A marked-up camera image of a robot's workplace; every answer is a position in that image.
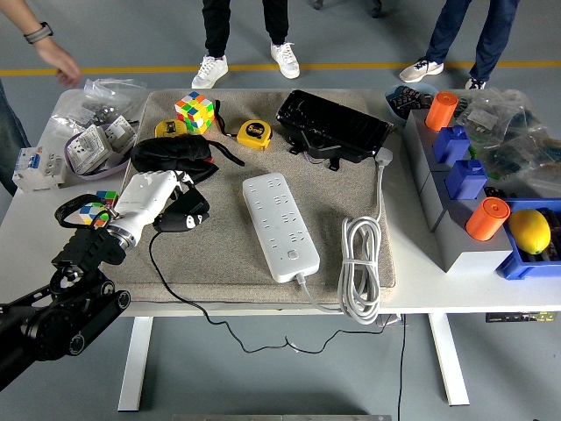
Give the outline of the person's left hand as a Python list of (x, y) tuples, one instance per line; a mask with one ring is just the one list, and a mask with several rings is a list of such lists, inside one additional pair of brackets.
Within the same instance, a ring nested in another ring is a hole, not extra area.
[(58, 82), (65, 87), (75, 87), (82, 79), (82, 71), (75, 59), (51, 37), (33, 44), (39, 57), (56, 69)]

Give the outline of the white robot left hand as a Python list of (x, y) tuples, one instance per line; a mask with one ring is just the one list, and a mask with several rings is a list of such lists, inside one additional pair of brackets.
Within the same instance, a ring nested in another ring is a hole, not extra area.
[(126, 250), (135, 247), (145, 226), (157, 232), (186, 232), (209, 218), (209, 203), (191, 177), (176, 170), (135, 174), (115, 207), (108, 232)]

